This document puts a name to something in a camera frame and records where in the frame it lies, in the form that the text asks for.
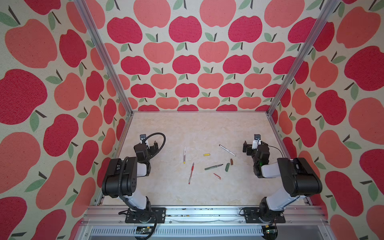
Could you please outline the white pen yellow end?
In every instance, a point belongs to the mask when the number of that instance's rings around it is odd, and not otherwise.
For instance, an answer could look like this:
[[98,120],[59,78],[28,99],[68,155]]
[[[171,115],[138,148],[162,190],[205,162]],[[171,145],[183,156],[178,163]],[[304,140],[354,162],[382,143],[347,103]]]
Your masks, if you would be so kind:
[[186,148],[186,146],[184,146],[183,164],[186,163],[186,153],[187,153],[187,148]]

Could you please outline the red gel pen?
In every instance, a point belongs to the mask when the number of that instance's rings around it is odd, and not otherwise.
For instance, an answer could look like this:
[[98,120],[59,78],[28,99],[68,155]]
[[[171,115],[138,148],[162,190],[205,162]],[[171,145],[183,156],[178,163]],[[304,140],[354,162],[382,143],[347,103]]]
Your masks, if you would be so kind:
[[191,184],[191,181],[192,181],[192,176],[193,176],[193,172],[194,172],[194,167],[195,167],[195,163],[193,163],[193,164],[192,164],[192,167],[191,167],[190,177],[189,177],[189,181],[188,181],[188,184],[189,184],[189,185]]

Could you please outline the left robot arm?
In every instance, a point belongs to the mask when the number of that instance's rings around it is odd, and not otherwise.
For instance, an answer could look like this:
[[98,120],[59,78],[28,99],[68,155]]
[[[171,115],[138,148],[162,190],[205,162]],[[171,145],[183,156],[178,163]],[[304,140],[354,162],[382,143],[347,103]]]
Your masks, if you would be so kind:
[[135,145],[134,150],[135,157],[110,161],[102,182],[102,192],[104,196],[119,198],[134,211],[150,212],[152,207],[148,197],[137,190],[138,178],[150,175],[150,160],[160,148],[157,142],[153,146],[142,142]]

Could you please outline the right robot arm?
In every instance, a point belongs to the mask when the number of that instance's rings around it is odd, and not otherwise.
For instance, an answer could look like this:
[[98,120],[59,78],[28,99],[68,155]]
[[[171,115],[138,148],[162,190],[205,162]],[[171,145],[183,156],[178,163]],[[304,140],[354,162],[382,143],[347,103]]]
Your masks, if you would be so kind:
[[284,210],[293,202],[320,194],[320,178],[305,158],[278,158],[270,164],[270,146],[262,141],[243,144],[243,152],[252,157],[254,174],[259,179],[281,178],[283,186],[264,197],[257,208],[244,208],[247,223],[285,222]]

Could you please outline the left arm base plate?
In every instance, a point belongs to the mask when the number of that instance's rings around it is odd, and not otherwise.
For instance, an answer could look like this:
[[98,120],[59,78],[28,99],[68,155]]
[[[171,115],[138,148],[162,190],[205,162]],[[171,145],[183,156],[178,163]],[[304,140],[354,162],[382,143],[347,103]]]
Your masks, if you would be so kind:
[[152,208],[152,211],[132,211],[129,210],[126,215],[127,224],[163,224],[166,217],[166,208]]

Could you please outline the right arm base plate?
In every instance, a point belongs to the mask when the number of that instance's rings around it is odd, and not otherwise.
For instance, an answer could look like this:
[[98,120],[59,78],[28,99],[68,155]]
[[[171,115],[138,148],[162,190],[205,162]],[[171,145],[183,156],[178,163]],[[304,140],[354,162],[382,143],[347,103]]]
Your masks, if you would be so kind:
[[286,219],[283,212],[271,211],[260,208],[242,208],[239,212],[247,224],[284,224]]

